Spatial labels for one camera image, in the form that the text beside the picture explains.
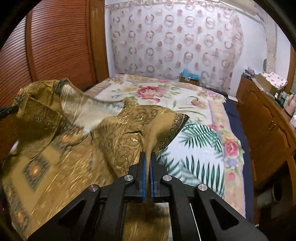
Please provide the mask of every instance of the wooden dresser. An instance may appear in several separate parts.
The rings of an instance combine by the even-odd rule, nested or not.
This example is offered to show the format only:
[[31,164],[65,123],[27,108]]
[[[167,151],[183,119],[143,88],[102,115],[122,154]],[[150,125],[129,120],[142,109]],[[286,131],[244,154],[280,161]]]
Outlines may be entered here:
[[254,187],[265,183],[287,161],[296,202],[296,130],[289,124],[291,117],[243,76],[237,96],[237,110],[251,150]]

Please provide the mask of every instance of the white wall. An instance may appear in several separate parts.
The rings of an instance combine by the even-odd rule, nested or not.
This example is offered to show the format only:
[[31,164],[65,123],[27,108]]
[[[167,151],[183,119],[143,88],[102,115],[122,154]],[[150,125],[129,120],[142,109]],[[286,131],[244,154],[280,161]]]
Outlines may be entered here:
[[279,26],[276,26],[276,30],[278,36],[276,49],[276,74],[286,79],[290,66],[291,44]]
[[235,96],[241,75],[247,67],[253,68],[255,73],[263,71],[263,61],[267,57],[266,37],[260,18],[258,21],[237,11],[244,33],[244,48],[242,55],[233,69],[230,95]]

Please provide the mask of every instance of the gold embroidered jacket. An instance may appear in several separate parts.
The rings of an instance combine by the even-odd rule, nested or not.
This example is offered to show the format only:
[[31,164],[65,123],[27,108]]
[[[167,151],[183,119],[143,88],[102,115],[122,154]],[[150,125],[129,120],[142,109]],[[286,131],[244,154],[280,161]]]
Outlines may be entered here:
[[[67,79],[32,83],[20,89],[14,105],[19,144],[2,167],[2,183],[23,239],[90,184],[108,185],[127,174],[140,151],[148,157],[161,152],[188,120],[129,98],[93,99]],[[167,212],[131,204],[124,240],[165,240],[169,227]]]

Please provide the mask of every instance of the pink bottle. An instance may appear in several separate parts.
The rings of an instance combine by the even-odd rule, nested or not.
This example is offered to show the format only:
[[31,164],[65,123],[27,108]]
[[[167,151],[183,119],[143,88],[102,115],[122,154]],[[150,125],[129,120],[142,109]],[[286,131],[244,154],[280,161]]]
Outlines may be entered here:
[[296,96],[294,94],[290,95],[288,103],[285,107],[285,111],[292,116],[296,108]]

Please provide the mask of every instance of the navy blue sheet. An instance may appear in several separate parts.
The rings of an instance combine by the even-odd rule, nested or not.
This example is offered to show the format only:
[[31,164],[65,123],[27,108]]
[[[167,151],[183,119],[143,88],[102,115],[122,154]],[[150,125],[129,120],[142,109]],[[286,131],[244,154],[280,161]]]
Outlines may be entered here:
[[240,140],[242,148],[244,150],[244,193],[246,201],[246,219],[250,222],[253,220],[253,201],[254,201],[254,187],[253,187],[253,173],[251,166],[251,157],[249,151],[248,140],[244,134],[242,123],[239,118],[239,113],[234,105],[233,101],[226,98],[226,102],[223,104],[227,113],[231,130],[233,134]]

